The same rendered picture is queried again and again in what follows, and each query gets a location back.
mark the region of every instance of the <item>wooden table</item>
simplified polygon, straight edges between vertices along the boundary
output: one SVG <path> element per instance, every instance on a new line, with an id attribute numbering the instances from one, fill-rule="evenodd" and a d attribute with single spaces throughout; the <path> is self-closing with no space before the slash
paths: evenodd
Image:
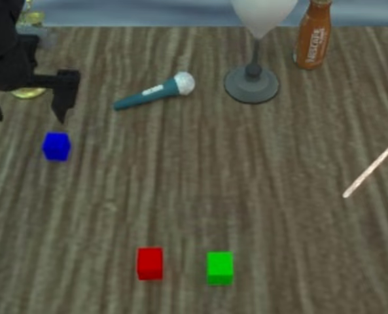
<path id="1" fill-rule="evenodd" d="M 50 94 L 0 94 L 0 313 L 388 314 L 388 28 L 339 28 L 322 68 L 291 61 L 296 29 L 262 43 L 282 85 L 267 104 L 224 92 L 251 38 L 238 28 L 58 29 L 40 72 L 79 68 L 67 125 Z M 188 97 L 114 112 L 177 71 Z M 48 163 L 48 131 L 70 161 Z M 161 283 L 135 276 L 164 248 Z M 207 251 L 233 251 L 229 287 L 205 283 Z"/>

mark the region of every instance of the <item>bottle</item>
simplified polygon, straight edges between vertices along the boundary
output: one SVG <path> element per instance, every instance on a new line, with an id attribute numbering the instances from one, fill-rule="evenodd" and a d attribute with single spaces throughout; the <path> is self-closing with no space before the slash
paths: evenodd
<path id="1" fill-rule="evenodd" d="M 323 63 L 330 37 L 332 0 L 310 0 L 298 31 L 293 60 L 302 69 L 315 69 Z"/>

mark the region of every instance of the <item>stick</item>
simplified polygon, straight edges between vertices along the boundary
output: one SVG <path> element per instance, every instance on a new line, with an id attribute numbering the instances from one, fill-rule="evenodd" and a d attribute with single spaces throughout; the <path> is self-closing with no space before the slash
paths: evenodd
<path id="1" fill-rule="evenodd" d="M 342 195 L 344 198 L 350 197 L 352 193 L 361 185 L 366 178 L 368 178 L 371 173 L 388 157 L 388 148 L 381 154 L 371 165 L 368 167 L 358 178 L 355 180 L 351 186 L 345 191 Z"/>

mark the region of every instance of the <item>lamp base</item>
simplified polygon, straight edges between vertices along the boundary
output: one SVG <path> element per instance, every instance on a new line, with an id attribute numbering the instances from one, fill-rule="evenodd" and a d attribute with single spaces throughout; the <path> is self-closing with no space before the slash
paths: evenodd
<path id="1" fill-rule="evenodd" d="M 229 71 L 224 79 L 224 88 L 232 98 L 241 103 L 256 105 L 269 101 L 277 95 L 279 82 L 272 71 L 262 69 L 256 79 L 249 79 L 245 71 L 245 66 L 237 67 Z"/>

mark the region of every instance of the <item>red cube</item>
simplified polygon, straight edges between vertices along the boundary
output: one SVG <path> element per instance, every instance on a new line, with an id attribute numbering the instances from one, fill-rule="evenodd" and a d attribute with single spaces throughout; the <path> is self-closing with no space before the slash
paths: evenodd
<path id="1" fill-rule="evenodd" d="M 137 275 L 139 280 L 163 279 L 163 249 L 161 247 L 138 248 Z"/>

